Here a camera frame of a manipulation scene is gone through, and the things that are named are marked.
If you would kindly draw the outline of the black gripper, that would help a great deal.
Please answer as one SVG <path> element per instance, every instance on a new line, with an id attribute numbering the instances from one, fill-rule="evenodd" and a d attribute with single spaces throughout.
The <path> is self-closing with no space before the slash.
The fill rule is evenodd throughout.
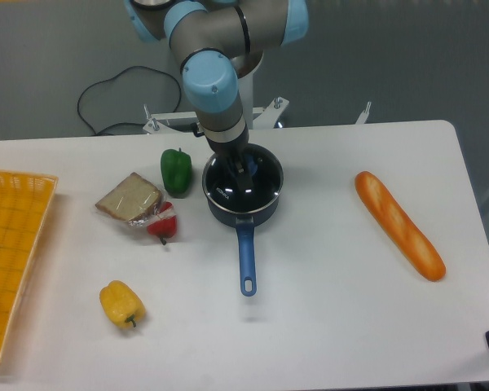
<path id="1" fill-rule="evenodd" d="M 244 156 L 245 148 L 249 144 L 249 134 L 242 133 L 236 139 L 225 143 L 216 142 L 207 135 L 205 138 L 213 157 L 223 159 L 227 163 L 228 186 L 234 191 L 251 194 L 254 188 L 255 163 L 251 156 Z"/>

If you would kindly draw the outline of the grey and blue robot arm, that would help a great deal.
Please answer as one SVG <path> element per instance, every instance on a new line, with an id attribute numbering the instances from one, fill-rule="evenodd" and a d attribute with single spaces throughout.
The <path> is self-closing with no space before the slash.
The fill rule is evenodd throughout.
<path id="1" fill-rule="evenodd" d="M 303 38 L 304 1 L 127 1 L 144 41 L 165 39 L 210 148 L 233 171 L 242 191 L 252 186 L 244 153 L 249 142 L 232 60 Z"/>

